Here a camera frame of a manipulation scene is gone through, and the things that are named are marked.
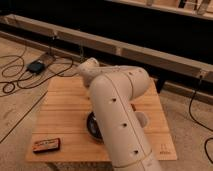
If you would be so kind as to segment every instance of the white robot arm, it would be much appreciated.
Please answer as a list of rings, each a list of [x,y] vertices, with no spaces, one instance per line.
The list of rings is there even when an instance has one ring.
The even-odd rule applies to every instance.
[[[130,100],[149,87],[147,72],[139,67],[99,67],[95,59],[78,72],[89,86],[93,111],[115,171],[161,171],[132,109]]]

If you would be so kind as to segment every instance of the black device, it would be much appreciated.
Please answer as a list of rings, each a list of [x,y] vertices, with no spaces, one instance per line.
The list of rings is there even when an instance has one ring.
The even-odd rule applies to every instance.
[[[48,66],[50,66],[54,61],[54,56],[45,53],[41,55],[37,60],[31,62],[27,66],[27,71],[38,75],[43,72]]]

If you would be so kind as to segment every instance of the table leg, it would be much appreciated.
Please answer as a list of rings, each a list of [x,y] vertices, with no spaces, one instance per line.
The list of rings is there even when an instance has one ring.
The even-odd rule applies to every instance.
[[[59,171],[57,166],[54,163],[46,162],[46,165],[52,170],[52,171]]]

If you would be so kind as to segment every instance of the wooden table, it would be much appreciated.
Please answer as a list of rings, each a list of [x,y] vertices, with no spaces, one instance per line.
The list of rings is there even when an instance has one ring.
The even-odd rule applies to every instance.
[[[154,82],[140,98],[132,101],[137,111],[149,118],[144,131],[159,160],[176,160],[174,144],[160,104]],[[27,151],[28,162],[109,162],[103,143],[88,133],[86,119],[92,111],[88,92],[80,77],[53,78],[48,88],[32,140]],[[32,144],[37,140],[60,138],[61,149],[34,154]]]

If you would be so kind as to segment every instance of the power cord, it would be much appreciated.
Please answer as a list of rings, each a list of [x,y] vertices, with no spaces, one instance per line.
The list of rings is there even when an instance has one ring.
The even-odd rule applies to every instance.
[[[199,88],[200,88],[200,85],[201,85],[202,81],[203,81],[203,77],[201,76],[201,77],[200,77],[200,80],[199,80],[199,83],[198,83],[198,87],[197,87],[196,90],[194,91],[194,93],[193,93],[193,95],[192,95],[192,98],[191,98],[191,100],[190,100],[190,104],[189,104],[189,115],[190,115],[191,119],[192,119],[196,124],[200,125],[201,127],[207,129],[207,130],[210,131],[210,132],[213,132],[213,129],[212,129],[212,128],[209,128],[208,126],[206,126],[206,125],[204,125],[203,123],[201,123],[200,121],[198,121],[198,120],[193,116],[192,110],[191,110],[191,108],[192,108],[192,103],[193,103],[193,101],[194,101],[194,99],[195,99],[195,97],[196,97],[196,95],[197,95],[197,92],[199,91]],[[205,154],[206,154],[207,158],[208,158],[209,161],[213,164],[213,160],[211,159],[211,157],[210,157],[210,155],[209,155],[209,152],[208,152],[208,149],[207,149],[208,143],[209,143],[210,141],[212,141],[212,140],[213,140],[213,137],[212,137],[212,138],[208,138],[208,139],[205,141],[205,143],[204,143],[204,150],[205,150]]]
[[[9,81],[9,82],[7,82],[7,81],[0,82],[0,83],[3,83],[3,84],[5,83],[5,85],[3,86],[2,92],[5,93],[5,94],[11,94],[11,93],[13,93],[13,91],[16,88],[15,83],[27,81],[27,80],[31,79],[32,77],[33,77],[33,75],[30,75],[29,77],[23,78],[23,79],[13,80],[13,81]]]
[[[2,75],[3,78],[5,78],[5,79],[12,78],[12,77],[16,77],[19,74],[21,74],[21,72],[24,70],[24,66],[25,66],[25,61],[24,61],[23,57],[24,57],[26,51],[27,51],[27,43],[25,43],[24,50],[21,53],[21,55],[5,55],[5,56],[1,56],[0,57],[0,59],[15,58],[14,60],[8,62],[7,64],[0,66],[0,69],[3,69],[1,71],[1,75]],[[19,64],[19,65],[14,64],[17,61],[21,61],[21,64]],[[14,74],[8,75],[7,72],[11,68],[20,68],[20,69],[17,72],[15,72]],[[14,91],[15,90],[15,83],[16,82],[17,82],[17,80],[1,81],[0,84],[4,84],[3,88],[2,88],[2,92],[4,93],[4,95],[1,95],[0,97],[5,97],[5,96],[8,96],[8,95],[16,93],[17,91]],[[12,88],[11,88],[10,91],[6,90],[8,88],[8,86],[12,86]]]
[[[37,106],[37,104],[45,97],[47,92],[45,92],[36,103],[24,114],[24,116],[12,127],[12,129],[0,140],[0,144],[13,132],[13,130],[24,120],[24,118]]]
[[[27,85],[27,86],[22,86],[20,83],[21,83],[22,80],[23,80],[22,77],[25,75],[25,73],[23,73],[23,74],[19,77],[19,79],[18,79],[18,81],[17,81],[17,87],[20,88],[20,89],[33,89],[33,88],[36,88],[36,87],[38,87],[38,86],[44,84],[46,81],[48,81],[49,79],[51,79],[51,78],[53,78],[53,77],[55,77],[55,76],[60,76],[60,77],[73,77],[74,75],[76,75],[76,73],[73,74],[73,75],[70,75],[70,76],[62,76],[62,75],[60,75],[60,74],[62,74],[62,73],[64,73],[64,72],[70,70],[70,69],[73,67],[73,63],[74,63],[73,60],[71,60],[71,63],[53,63],[53,64],[50,65],[50,66],[53,66],[53,65],[55,65],[55,64],[69,64],[69,66],[68,66],[66,69],[64,69],[64,70],[62,70],[62,71],[59,71],[59,72],[57,72],[57,73],[53,72],[53,71],[50,70],[49,67],[48,67],[48,69],[53,73],[53,75],[50,76],[50,77],[48,77],[48,78],[46,78],[46,79],[44,79],[42,82],[40,82],[40,83],[38,83],[38,84],[36,84],[36,85],[32,85],[32,84],[34,84],[34,83],[32,83],[32,84]]]
[[[56,60],[58,59],[67,59],[67,60],[70,60],[70,56],[62,56],[62,57],[55,57]],[[67,62],[61,62],[61,63],[56,63],[54,62],[53,65],[70,65],[70,63],[67,63]],[[62,74],[58,74],[58,73],[55,73],[52,69],[51,69],[51,66],[47,68],[52,74],[58,76],[58,77],[73,77],[75,75],[77,75],[77,72],[75,72],[74,74],[72,75],[62,75]]]

